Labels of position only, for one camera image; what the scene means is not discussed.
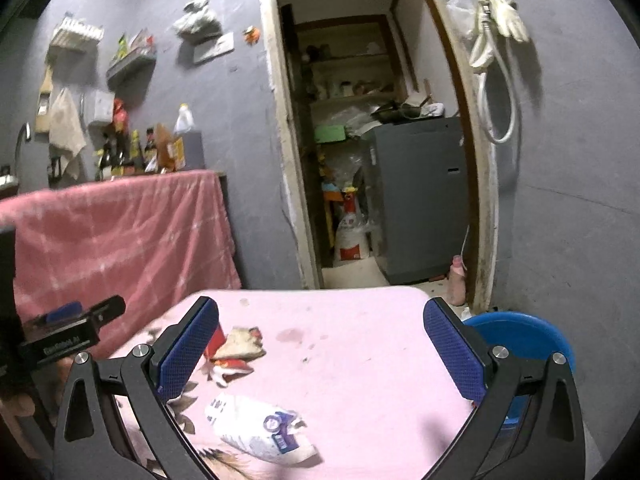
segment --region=blue plastic bucket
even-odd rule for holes
[[[467,319],[489,346],[501,345],[518,357],[545,360],[554,352],[564,354],[571,371],[575,372],[574,351],[567,339],[551,323],[539,317],[520,312],[489,312]],[[511,403],[506,426],[518,423],[526,403],[525,397],[516,397]]]

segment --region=green box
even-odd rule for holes
[[[317,126],[314,134],[317,144],[324,142],[337,142],[347,138],[344,126]]]

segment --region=white wire rack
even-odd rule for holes
[[[54,29],[50,46],[86,51],[100,43],[103,37],[102,27],[87,25],[65,16],[62,23]]]

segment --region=pink checkered cloth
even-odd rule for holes
[[[0,202],[16,227],[15,301],[23,322],[70,301],[114,294],[127,310],[100,331],[109,356],[185,296],[238,289],[234,242],[212,171],[123,178]]]

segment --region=pink bottle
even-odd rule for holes
[[[449,269],[449,304],[462,306],[466,301],[466,272],[462,256],[454,256]]]

